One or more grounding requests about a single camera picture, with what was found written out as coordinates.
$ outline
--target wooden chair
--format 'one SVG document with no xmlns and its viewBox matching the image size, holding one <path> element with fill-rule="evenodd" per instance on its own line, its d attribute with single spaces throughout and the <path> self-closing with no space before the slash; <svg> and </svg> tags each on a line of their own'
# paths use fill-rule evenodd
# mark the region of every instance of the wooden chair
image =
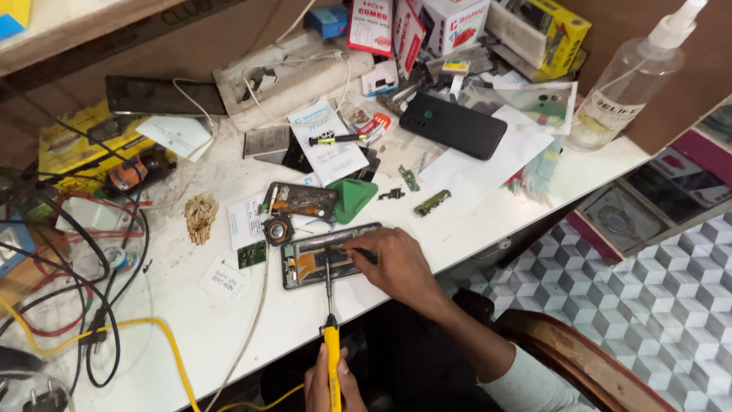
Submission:
<svg viewBox="0 0 732 412">
<path fill-rule="evenodd" d="M 676 410 L 594 342 L 549 315 L 508 309 L 491 322 L 495 306 L 485 296 L 461 288 L 452 300 L 557 372 L 601 411 Z"/>
</svg>

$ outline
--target white box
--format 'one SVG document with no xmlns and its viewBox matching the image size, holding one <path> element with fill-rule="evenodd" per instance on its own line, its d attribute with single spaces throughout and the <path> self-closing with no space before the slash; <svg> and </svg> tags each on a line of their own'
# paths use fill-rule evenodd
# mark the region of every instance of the white box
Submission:
<svg viewBox="0 0 732 412">
<path fill-rule="evenodd" d="M 474 44 L 489 6 L 489 0 L 425 0 L 415 11 L 428 32 L 427 51 L 442 57 Z"/>
<path fill-rule="evenodd" d="M 398 0 L 397 14 L 394 17 L 394 55 L 399 61 L 399 73 L 409 78 L 414 59 L 425 38 L 425 28 L 419 21 L 414 8 L 407 0 Z"/>
<path fill-rule="evenodd" d="M 392 0 L 354 0 L 348 47 L 392 56 Z"/>
</svg>

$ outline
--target person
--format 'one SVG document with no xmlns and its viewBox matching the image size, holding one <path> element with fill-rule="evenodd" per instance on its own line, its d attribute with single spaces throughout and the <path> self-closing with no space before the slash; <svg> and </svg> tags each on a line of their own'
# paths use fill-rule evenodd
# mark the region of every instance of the person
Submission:
<svg viewBox="0 0 732 412">
<path fill-rule="evenodd" d="M 503 411 L 591 411 L 578 402 L 578 393 L 570 391 L 557 375 L 460 309 L 438 285 L 419 243 L 402 229 L 379 227 L 348 240 L 343 248 L 371 284 L 434 322 L 449 336 L 474 368 L 474 385 L 487 392 Z M 354 249 L 376 251 L 378 264 L 372 264 Z M 345 356 L 346 351 L 342 350 L 337 368 L 343 410 L 365 412 L 358 383 Z M 326 365 L 327 349 L 323 344 L 315 366 L 305 373 L 307 412 L 330 411 Z"/>
</svg>

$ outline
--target geometric patterned floor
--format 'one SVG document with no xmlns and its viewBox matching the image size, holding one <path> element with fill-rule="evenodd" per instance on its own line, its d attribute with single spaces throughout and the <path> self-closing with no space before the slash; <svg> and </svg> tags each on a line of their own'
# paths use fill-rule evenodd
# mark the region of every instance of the geometric patterned floor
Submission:
<svg viewBox="0 0 732 412">
<path fill-rule="evenodd" d="M 508 308 L 544 312 L 631 369 L 679 411 L 732 412 L 732 213 L 618 265 L 566 222 L 508 268 L 438 276 Z"/>
</svg>

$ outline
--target yellow box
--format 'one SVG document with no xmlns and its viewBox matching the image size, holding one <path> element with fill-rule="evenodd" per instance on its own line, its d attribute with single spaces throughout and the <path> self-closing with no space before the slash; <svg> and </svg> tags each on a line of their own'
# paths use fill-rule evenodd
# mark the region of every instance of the yellow box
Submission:
<svg viewBox="0 0 732 412">
<path fill-rule="evenodd" d="M 123 158 L 138 154 L 155 142 L 141 135 L 135 129 L 149 116 L 118 117 L 109 112 L 107 100 L 96 106 L 87 107 L 59 119 L 84 133 L 101 140 L 105 146 Z M 96 177 L 104 180 L 107 171 L 122 163 L 100 145 L 86 137 L 54 125 L 41 130 L 38 147 L 38 170 L 47 173 L 71 173 Z M 102 184 L 76 177 L 43 177 L 55 180 L 55 186 L 64 191 L 94 191 Z"/>
<path fill-rule="evenodd" d="M 0 1 L 0 40 L 28 28 L 31 0 Z"/>
<path fill-rule="evenodd" d="M 567 74 L 592 23 L 551 0 L 514 0 L 507 8 L 547 37 L 541 71 L 551 78 Z"/>
</svg>

